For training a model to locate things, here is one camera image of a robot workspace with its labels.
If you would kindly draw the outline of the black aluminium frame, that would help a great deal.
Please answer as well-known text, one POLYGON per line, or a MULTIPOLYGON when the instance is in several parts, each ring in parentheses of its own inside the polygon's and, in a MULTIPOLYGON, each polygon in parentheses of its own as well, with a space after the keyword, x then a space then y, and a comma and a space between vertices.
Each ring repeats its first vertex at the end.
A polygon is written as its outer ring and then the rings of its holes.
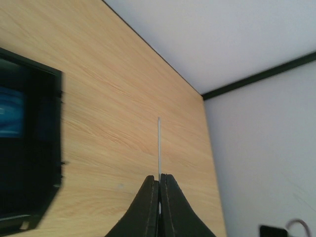
POLYGON ((229 93, 231 91, 240 89, 242 87, 251 85, 253 83, 259 82, 261 80, 268 79, 270 77, 276 76, 278 74, 285 73, 287 71, 296 69, 305 64, 312 63, 316 60, 316 52, 313 51, 309 54, 301 56, 299 58, 293 59, 291 61, 285 62, 283 64, 277 65, 265 71, 259 72, 257 74, 251 75, 249 77, 237 80, 230 84, 224 85, 212 91, 209 91, 202 95, 204 101, 221 96, 223 94, 229 93))

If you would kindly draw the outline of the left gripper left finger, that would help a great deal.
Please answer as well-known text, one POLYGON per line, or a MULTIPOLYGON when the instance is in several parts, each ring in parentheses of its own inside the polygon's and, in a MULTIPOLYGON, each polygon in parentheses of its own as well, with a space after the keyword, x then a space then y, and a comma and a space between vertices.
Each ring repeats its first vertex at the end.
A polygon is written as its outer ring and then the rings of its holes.
POLYGON ((158 233, 158 188, 148 175, 123 217, 106 237, 155 237, 158 233))

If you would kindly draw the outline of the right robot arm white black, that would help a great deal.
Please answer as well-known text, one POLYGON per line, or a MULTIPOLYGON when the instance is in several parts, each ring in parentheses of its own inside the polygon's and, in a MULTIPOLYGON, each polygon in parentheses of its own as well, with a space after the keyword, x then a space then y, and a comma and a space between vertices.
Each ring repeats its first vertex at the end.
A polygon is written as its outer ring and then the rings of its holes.
POLYGON ((284 228, 261 225, 259 237, 288 237, 288 231, 284 228))

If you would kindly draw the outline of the black tray right compartment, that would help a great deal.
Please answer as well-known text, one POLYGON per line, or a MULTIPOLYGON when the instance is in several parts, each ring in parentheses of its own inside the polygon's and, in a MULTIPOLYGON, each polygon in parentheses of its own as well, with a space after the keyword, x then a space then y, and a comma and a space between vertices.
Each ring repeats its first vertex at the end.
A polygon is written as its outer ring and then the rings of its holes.
POLYGON ((60 70, 6 49, 0 86, 24 93, 22 138, 0 138, 0 234, 35 229, 62 186, 60 70))

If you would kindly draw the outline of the blue VIP card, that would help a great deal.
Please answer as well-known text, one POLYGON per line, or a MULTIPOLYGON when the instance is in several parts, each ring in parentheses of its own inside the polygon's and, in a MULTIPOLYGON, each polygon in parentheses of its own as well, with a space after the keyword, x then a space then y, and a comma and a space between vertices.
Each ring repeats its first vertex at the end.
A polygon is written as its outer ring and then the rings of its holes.
POLYGON ((161 119, 158 117, 158 181, 161 180, 161 119))

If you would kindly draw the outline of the blue card in tray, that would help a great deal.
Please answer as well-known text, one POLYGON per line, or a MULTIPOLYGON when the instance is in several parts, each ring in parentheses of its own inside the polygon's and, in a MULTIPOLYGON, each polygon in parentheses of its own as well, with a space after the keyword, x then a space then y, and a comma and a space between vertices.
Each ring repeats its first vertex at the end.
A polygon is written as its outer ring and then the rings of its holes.
POLYGON ((24 133, 24 93, 0 87, 0 137, 22 138, 24 133))

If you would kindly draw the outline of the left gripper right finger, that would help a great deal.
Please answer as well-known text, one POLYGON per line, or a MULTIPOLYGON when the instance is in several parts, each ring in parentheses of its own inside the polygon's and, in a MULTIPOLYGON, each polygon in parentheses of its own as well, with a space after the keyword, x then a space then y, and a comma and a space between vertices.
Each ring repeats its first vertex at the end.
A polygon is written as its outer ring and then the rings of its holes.
POLYGON ((159 194, 160 237, 215 237, 195 214, 173 175, 161 175, 159 194))

